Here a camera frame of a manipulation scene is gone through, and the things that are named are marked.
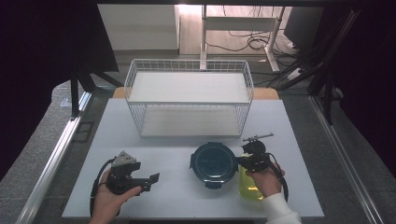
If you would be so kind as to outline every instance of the hand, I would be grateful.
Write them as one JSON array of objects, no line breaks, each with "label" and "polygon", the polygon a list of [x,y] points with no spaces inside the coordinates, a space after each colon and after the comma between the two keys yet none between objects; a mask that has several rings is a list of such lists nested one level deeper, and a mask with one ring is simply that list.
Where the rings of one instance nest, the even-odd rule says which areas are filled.
[{"label": "hand", "polygon": [[[282,176],[285,175],[285,171],[283,171],[282,169],[281,173]],[[271,167],[267,167],[265,170],[262,170],[260,172],[247,171],[246,174],[253,178],[254,184],[262,193],[262,195],[264,195],[265,198],[273,194],[280,193],[280,191],[282,190],[282,186]]]},{"label": "hand", "polygon": [[[110,170],[107,170],[103,173],[100,183],[105,183],[107,181],[109,172]],[[93,213],[90,223],[109,223],[120,211],[122,204],[128,201],[128,199],[134,197],[141,190],[142,188],[138,186],[121,195],[117,195],[112,193],[106,187],[106,184],[101,184],[95,196],[95,203],[93,205]]]}]

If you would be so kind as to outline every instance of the white tabletop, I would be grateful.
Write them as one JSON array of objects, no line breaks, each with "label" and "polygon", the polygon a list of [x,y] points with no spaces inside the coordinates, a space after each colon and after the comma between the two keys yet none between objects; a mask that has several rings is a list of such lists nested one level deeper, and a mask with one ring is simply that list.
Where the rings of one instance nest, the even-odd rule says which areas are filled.
[{"label": "white tabletop", "polygon": [[191,154],[207,142],[221,142],[235,156],[242,154],[242,138],[273,133],[262,139],[286,171],[289,205],[301,217],[323,217],[283,102],[253,101],[241,138],[141,138],[124,99],[110,99],[63,217],[88,217],[93,180],[102,165],[125,150],[141,161],[136,178],[160,173],[150,192],[125,203],[121,218],[233,219],[265,217],[262,202],[247,201],[238,193],[238,177],[221,189],[207,189],[190,169]]}]

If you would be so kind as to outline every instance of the sleeve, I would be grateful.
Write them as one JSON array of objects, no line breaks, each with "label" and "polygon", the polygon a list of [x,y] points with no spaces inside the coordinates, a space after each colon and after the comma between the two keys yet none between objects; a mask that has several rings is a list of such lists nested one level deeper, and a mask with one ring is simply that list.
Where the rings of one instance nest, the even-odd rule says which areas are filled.
[{"label": "sleeve", "polygon": [[278,193],[265,198],[263,201],[266,224],[295,224],[302,223],[300,216],[289,208],[283,194]]}]

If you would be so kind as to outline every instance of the white wire basket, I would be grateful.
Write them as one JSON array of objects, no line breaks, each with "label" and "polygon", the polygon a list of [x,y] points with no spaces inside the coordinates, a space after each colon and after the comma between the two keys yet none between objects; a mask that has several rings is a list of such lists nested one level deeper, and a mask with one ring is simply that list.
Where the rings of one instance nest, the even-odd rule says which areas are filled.
[{"label": "white wire basket", "polygon": [[136,59],[124,86],[141,136],[240,136],[253,91],[246,61]]}]

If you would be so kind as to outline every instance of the round container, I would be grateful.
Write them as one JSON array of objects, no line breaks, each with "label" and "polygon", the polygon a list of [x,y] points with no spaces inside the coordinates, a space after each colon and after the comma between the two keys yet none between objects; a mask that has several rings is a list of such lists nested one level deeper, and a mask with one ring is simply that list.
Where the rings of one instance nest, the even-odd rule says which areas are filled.
[{"label": "round container", "polygon": [[229,148],[222,143],[209,142],[191,155],[190,168],[207,188],[220,189],[233,177],[238,163]]}]

